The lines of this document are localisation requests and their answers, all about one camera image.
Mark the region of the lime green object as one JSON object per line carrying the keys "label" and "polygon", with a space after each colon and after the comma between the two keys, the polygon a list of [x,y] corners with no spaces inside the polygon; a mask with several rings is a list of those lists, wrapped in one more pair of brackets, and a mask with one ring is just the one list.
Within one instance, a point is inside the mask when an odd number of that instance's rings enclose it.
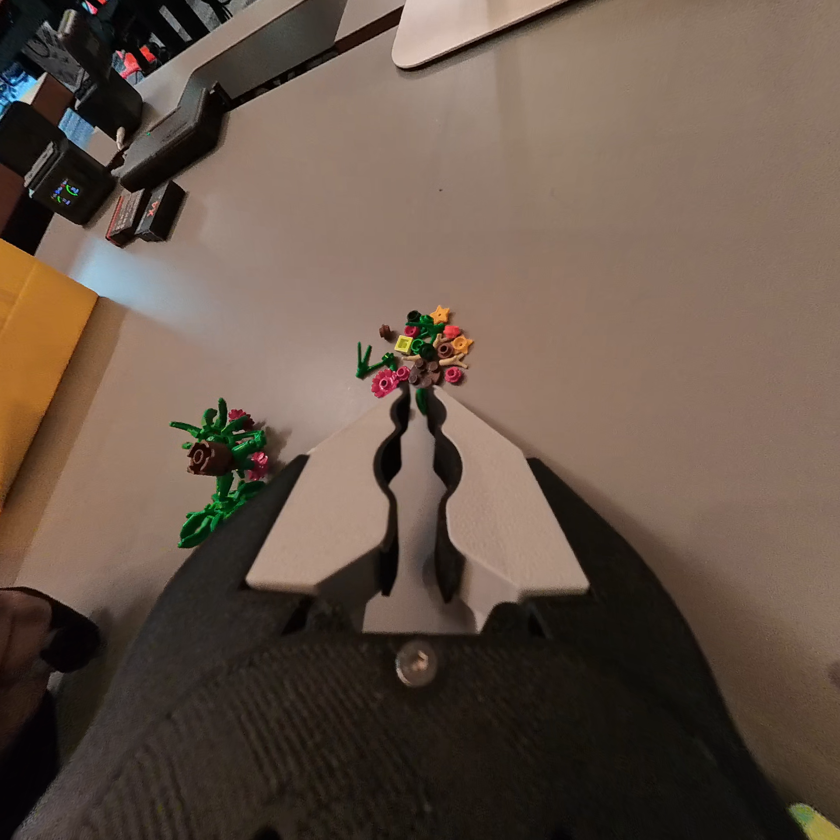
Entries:
{"label": "lime green object", "polygon": [[839,827],[810,805],[794,803],[788,812],[809,839],[839,839]]}

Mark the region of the black equipment box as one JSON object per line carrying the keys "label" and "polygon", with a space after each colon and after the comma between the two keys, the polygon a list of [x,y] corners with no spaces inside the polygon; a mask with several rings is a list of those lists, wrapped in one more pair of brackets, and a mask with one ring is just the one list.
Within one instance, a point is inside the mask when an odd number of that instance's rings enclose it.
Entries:
{"label": "black equipment box", "polygon": [[12,102],[1,118],[1,165],[25,176],[48,144],[61,144],[64,132],[31,105]]}
{"label": "black equipment box", "polygon": [[75,94],[74,112],[112,140],[120,130],[127,137],[134,135],[142,123],[141,95],[111,66],[82,67],[87,80]]}

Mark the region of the large yellow bin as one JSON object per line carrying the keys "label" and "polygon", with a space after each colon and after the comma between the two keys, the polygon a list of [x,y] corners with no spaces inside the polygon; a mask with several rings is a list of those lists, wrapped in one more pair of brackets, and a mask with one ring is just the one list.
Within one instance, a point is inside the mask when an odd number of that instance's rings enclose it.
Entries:
{"label": "large yellow bin", "polygon": [[1,242],[1,502],[98,299],[93,290]]}

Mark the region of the grey flat desk panel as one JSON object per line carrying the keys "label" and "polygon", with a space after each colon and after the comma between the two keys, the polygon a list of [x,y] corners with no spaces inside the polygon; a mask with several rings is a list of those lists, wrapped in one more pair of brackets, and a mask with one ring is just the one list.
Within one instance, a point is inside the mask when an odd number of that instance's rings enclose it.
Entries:
{"label": "grey flat desk panel", "polygon": [[241,98],[333,46],[345,1],[258,1],[139,82],[153,114],[172,111],[192,84]]}

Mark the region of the toy flower plant brown bloom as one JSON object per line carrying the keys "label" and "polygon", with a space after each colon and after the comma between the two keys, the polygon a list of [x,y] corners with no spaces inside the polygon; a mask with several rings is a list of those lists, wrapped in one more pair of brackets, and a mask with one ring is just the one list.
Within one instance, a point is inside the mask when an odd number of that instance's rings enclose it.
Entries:
{"label": "toy flower plant brown bloom", "polygon": [[171,421],[169,427],[188,436],[182,444],[187,473],[213,480],[209,502],[188,512],[178,532],[177,547],[193,550],[266,488],[268,435],[250,413],[222,397],[198,422]]}

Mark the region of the white book stand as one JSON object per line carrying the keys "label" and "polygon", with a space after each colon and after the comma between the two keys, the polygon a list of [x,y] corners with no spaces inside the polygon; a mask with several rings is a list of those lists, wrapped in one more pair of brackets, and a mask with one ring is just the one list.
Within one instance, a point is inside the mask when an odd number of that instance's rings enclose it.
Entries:
{"label": "white book stand", "polygon": [[425,67],[564,1],[406,1],[392,47],[400,70]]}

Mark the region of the person's left hand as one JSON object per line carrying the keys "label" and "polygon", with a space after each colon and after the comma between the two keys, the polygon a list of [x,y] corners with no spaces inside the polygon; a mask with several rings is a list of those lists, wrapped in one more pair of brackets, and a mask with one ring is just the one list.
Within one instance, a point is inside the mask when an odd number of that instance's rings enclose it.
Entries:
{"label": "person's left hand", "polygon": [[41,659],[50,632],[51,606],[21,591],[1,592],[2,711],[23,715],[46,691],[50,670]]}

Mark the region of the pile of toy brick pieces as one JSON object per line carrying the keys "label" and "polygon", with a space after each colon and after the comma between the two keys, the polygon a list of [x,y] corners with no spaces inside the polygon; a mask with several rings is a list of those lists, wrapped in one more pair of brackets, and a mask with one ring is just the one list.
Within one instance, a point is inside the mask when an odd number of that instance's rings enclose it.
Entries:
{"label": "pile of toy brick pieces", "polygon": [[393,325],[384,322],[378,344],[355,345],[354,379],[380,401],[410,389],[417,410],[426,414],[434,388],[466,382],[475,341],[454,315],[452,308],[438,305],[431,311],[412,309]]}

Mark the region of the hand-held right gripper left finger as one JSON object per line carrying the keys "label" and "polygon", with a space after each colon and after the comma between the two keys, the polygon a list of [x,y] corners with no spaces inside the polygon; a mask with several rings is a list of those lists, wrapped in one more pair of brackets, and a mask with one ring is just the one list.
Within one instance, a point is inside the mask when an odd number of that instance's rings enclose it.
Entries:
{"label": "hand-held right gripper left finger", "polygon": [[390,484],[409,414],[409,394],[388,394],[309,452],[246,575],[249,588],[317,597],[351,615],[392,593],[399,544]]}

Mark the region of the black charger with lit display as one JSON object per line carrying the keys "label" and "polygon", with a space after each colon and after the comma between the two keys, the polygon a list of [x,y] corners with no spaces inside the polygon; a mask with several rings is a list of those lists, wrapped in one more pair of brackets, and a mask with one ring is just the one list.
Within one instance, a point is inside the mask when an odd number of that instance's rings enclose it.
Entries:
{"label": "black charger with lit display", "polygon": [[50,141],[24,176],[32,200],[81,226],[90,222],[117,184],[105,164],[67,139]]}

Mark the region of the black power bank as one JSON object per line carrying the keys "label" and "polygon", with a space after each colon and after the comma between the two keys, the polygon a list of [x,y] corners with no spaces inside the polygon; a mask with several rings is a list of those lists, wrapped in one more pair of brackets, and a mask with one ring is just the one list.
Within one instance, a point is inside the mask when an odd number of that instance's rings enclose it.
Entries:
{"label": "black power bank", "polygon": [[120,185],[131,193],[150,190],[214,151],[229,103],[217,81],[191,82],[174,111],[134,136],[114,171]]}

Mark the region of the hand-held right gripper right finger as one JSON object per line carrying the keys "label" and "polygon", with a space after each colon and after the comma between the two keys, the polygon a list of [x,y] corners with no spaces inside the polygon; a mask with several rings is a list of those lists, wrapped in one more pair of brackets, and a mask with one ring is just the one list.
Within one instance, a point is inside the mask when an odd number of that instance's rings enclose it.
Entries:
{"label": "hand-held right gripper right finger", "polygon": [[441,387],[427,397],[437,509],[434,571],[445,603],[477,632],[502,604],[590,590],[526,456]]}

